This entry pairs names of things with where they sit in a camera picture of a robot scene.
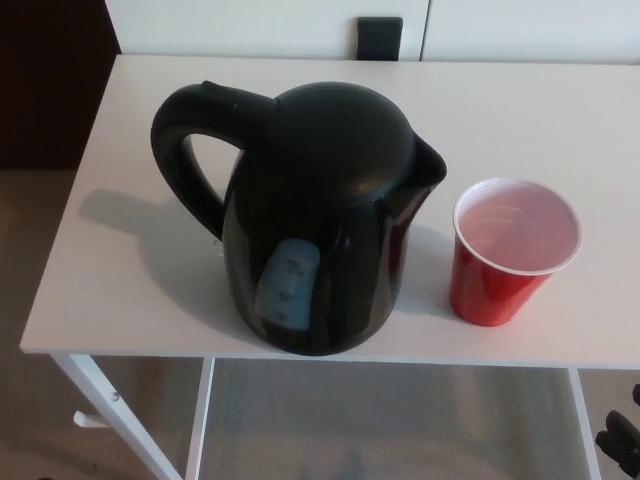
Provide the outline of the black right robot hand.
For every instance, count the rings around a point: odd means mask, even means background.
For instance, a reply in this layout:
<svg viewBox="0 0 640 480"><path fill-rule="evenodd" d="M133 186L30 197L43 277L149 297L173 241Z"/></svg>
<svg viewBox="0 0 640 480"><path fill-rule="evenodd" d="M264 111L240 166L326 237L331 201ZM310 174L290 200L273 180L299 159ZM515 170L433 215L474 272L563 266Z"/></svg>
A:
<svg viewBox="0 0 640 480"><path fill-rule="evenodd" d="M623 414L611 410L605 429L595 436L595 444L631 479L639 478L639 429Z"/></svg>

